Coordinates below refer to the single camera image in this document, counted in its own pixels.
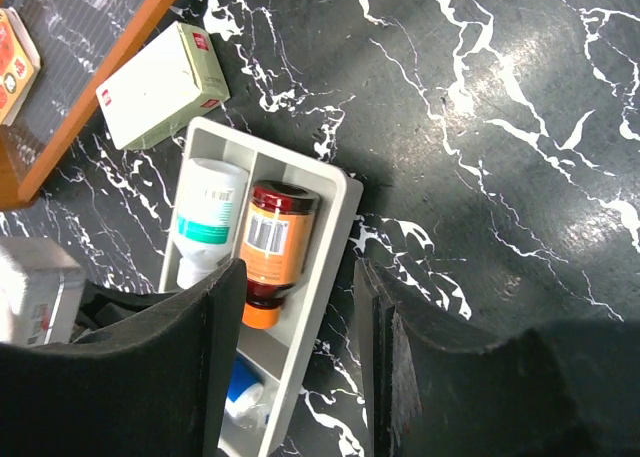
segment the white cardboard box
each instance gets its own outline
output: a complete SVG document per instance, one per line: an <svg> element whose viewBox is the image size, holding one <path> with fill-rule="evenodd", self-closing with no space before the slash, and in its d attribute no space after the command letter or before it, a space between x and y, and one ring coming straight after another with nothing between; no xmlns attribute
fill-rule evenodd
<svg viewBox="0 0 640 457"><path fill-rule="evenodd" d="M174 22L96 89L118 149L149 149L229 99L206 31Z"/></svg>

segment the teal label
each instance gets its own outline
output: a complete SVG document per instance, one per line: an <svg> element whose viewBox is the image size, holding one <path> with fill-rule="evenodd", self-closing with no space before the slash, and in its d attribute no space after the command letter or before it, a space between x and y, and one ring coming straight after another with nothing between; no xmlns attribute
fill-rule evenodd
<svg viewBox="0 0 640 457"><path fill-rule="evenodd" d="M226 244L229 239L228 225L202 225L178 216L178 233L187 239L202 244Z"/></svg>

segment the red logo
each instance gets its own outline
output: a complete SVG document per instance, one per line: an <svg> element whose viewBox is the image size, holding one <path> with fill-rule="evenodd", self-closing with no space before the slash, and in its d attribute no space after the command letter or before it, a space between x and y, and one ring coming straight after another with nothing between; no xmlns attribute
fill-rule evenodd
<svg viewBox="0 0 640 457"><path fill-rule="evenodd" d="M209 46L207 45L207 39L204 38L204 35L194 32L193 40L196 41L196 47L198 47L201 50L206 50L207 52L209 51Z"/></svg>
<svg viewBox="0 0 640 457"><path fill-rule="evenodd" d="M218 102L220 102L220 101L219 100L215 100L215 99L209 99L204 104L202 104L200 107L204 107L205 109L210 109L212 107L215 107Z"/></svg>
<svg viewBox="0 0 640 457"><path fill-rule="evenodd" d="M105 107L111 103L111 96L107 89L102 91L102 102L104 102Z"/></svg>
<svg viewBox="0 0 640 457"><path fill-rule="evenodd" d="M47 314L42 316L42 322L40 323L40 330L49 330L50 318Z"/></svg>
<svg viewBox="0 0 640 457"><path fill-rule="evenodd" d="M16 74L18 74L19 78L24 79L24 76L27 72L27 66L20 57L16 58L15 62L13 63L13 69L16 71Z"/></svg>

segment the amber medicine bottle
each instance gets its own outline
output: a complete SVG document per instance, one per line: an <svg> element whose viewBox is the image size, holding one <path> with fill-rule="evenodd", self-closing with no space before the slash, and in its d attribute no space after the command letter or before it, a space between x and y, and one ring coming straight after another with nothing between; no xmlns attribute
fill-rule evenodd
<svg viewBox="0 0 640 457"><path fill-rule="evenodd" d="M283 182L263 180L251 189L240 258L247 264L242 321L273 327L284 298L302 275L320 196Z"/></svg>

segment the printed label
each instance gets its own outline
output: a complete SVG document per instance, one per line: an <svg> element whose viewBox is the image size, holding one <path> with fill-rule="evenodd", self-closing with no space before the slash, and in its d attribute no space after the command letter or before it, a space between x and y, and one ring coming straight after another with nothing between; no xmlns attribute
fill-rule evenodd
<svg viewBox="0 0 640 457"><path fill-rule="evenodd" d="M178 215L178 233L202 244L226 244L234 189L192 187Z"/></svg>
<svg viewBox="0 0 640 457"><path fill-rule="evenodd" d="M226 244L229 239L229 226L198 224L179 215L178 233L202 244Z"/></svg>
<svg viewBox="0 0 640 457"><path fill-rule="evenodd" d="M204 38L204 35L194 32L193 40L196 42L196 47L198 47L201 50L209 51L209 46L207 45L207 39Z"/></svg>
<svg viewBox="0 0 640 457"><path fill-rule="evenodd" d="M105 107L111 103L111 96L107 89L102 91L102 101L104 102Z"/></svg>
<svg viewBox="0 0 640 457"><path fill-rule="evenodd" d="M27 345L42 345L44 344L47 336L47 330L49 330L49 322L51 316L49 313L48 304L34 304L29 314L29 337L27 338Z"/></svg>
<svg viewBox="0 0 640 457"><path fill-rule="evenodd" d="M16 57L16 60L13 61L13 70L20 80L24 80L27 76L27 64L20 57Z"/></svg>
<svg viewBox="0 0 640 457"><path fill-rule="evenodd" d="M295 283L302 273L313 215L283 215L249 206L240 258L247 276L268 285Z"/></svg>
<svg viewBox="0 0 640 457"><path fill-rule="evenodd" d="M16 90L18 90L18 82L16 82L16 78L11 72L7 72L4 76L4 88L10 94L15 94Z"/></svg>
<svg viewBox="0 0 640 457"><path fill-rule="evenodd" d="M202 104L200 107L204 107L205 109L211 109L211 108L215 107L218 102L220 102L220 101L216 100L216 99L209 99L204 104Z"/></svg>
<svg viewBox="0 0 640 457"><path fill-rule="evenodd" d="M262 252L283 255L288 233L289 222L267 219L252 213L246 243Z"/></svg>
<svg viewBox="0 0 640 457"><path fill-rule="evenodd" d="M0 23L0 74L4 74L14 56L11 34L9 22Z"/></svg>

